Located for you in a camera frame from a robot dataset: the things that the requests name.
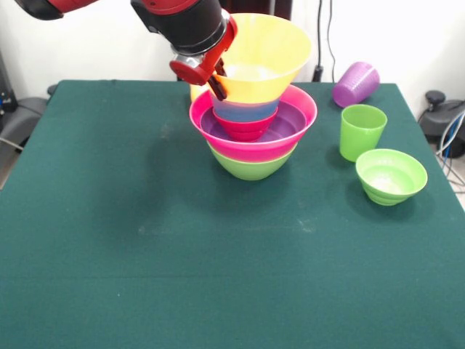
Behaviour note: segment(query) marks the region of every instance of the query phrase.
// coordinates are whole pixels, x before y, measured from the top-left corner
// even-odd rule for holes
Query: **pink bowl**
[[[215,137],[202,129],[201,121],[204,114],[213,108],[209,92],[204,92],[190,106],[190,120],[194,127],[206,138],[210,145],[222,155],[239,161],[265,162],[286,155],[301,140],[305,132],[313,125],[317,118],[318,110],[315,101],[300,88],[289,86],[280,99],[281,103],[287,103],[298,109],[306,119],[305,126],[298,132],[268,142],[235,142],[220,137]]]
[[[229,121],[220,118],[215,110],[213,110],[213,115],[215,119],[223,126],[226,133],[233,139],[238,142],[253,142],[258,140],[268,129],[268,126],[271,124],[278,109],[276,108],[275,112],[268,116],[266,119],[250,122],[237,122]]]

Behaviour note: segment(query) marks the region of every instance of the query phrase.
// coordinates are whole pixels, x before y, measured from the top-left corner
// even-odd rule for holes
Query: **blue cup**
[[[221,119],[234,122],[253,122],[269,118],[276,112],[279,104],[279,98],[270,103],[260,104],[234,103],[226,100],[220,102],[213,95],[211,99],[216,115]]]

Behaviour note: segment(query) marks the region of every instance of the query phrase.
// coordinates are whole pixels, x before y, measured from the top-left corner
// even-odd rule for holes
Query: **green cup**
[[[387,124],[386,114],[371,105],[355,104],[342,111],[339,151],[349,161],[374,149]]]

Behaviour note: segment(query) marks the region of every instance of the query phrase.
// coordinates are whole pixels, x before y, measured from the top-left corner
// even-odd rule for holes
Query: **purple cup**
[[[340,107],[358,104],[378,89],[378,71],[368,63],[356,62],[333,88],[334,102]]]

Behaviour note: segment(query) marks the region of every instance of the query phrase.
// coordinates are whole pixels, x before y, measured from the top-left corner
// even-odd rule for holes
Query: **stacked bowls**
[[[214,117],[209,92],[204,92],[191,105],[190,120],[229,173],[242,180],[261,180],[285,164],[315,122],[317,113],[315,101],[290,85],[280,98],[274,120],[255,142],[238,142],[226,133]]]
[[[196,94],[190,119],[218,162],[243,180],[278,170],[316,119],[315,101],[291,86],[310,57],[307,34],[291,22],[234,14],[238,35],[222,56],[227,76],[215,75],[227,98]]]

